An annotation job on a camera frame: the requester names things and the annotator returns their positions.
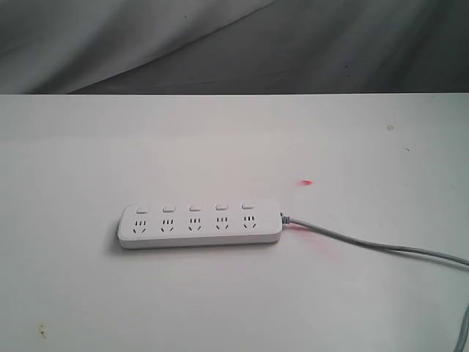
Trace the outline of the white five-outlet power strip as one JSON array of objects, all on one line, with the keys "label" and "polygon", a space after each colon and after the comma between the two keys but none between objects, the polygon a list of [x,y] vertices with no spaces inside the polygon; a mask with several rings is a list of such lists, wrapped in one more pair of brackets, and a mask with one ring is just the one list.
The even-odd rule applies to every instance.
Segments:
[{"label": "white five-outlet power strip", "polygon": [[282,227],[280,206],[269,199],[154,201],[126,207],[117,237],[124,249],[269,244]]}]

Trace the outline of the grey backdrop cloth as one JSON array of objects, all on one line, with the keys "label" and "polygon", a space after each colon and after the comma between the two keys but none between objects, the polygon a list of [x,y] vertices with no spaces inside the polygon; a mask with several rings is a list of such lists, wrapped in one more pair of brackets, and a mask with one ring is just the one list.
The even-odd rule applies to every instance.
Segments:
[{"label": "grey backdrop cloth", "polygon": [[466,1],[3,1],[1,92],[467,92]]}]

